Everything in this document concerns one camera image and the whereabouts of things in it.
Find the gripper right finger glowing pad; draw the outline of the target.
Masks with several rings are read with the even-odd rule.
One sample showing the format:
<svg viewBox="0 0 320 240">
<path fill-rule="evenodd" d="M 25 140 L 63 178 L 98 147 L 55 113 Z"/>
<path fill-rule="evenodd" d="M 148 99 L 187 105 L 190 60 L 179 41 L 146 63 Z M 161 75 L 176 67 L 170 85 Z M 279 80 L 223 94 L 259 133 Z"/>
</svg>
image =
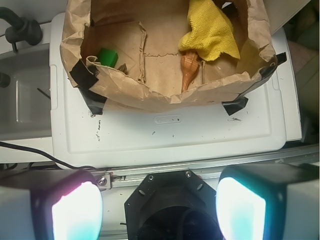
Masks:
<svg viewBox="0 0 320 240">
<path fill-rule="evenodd" d="M 302 163 L 229 165 L 216 188 L 226 240 L 318 240 L 320 168 Z"/>
</svg>

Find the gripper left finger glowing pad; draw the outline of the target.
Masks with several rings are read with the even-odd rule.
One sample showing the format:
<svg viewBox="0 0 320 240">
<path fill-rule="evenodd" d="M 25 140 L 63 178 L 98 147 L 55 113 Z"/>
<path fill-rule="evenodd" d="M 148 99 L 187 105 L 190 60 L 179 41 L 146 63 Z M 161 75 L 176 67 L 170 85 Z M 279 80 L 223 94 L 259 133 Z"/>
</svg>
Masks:
<svg viewBox="0 0 320 240">
<path fill-rule="evenodd" d="M 96 240 L 103 199 L 88 170 L 0 173 L 2 240 Z"/>
</svg>

